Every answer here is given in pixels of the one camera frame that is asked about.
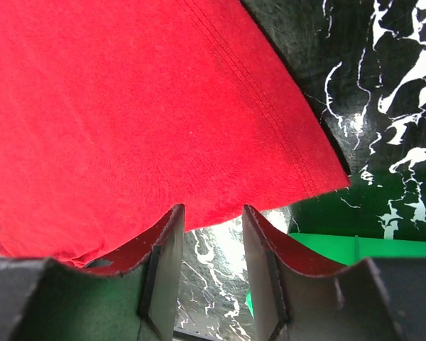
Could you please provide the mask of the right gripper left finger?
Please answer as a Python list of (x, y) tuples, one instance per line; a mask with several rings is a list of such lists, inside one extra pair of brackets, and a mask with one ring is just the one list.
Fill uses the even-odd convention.
[(82, 269), (0, 259), (0, 340), (171, 340), (185, 208)]

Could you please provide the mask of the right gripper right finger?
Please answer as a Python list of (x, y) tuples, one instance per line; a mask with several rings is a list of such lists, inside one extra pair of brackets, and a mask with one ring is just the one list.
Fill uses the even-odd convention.
[(426, 258), (332, 261), (242, 213), (259, 340), (426, 340)]

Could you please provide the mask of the red t shirt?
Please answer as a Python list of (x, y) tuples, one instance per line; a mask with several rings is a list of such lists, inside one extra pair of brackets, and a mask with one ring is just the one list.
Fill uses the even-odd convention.
[(0, 1), (0, 255), (84, 266), (349, 185), (240, 1)]

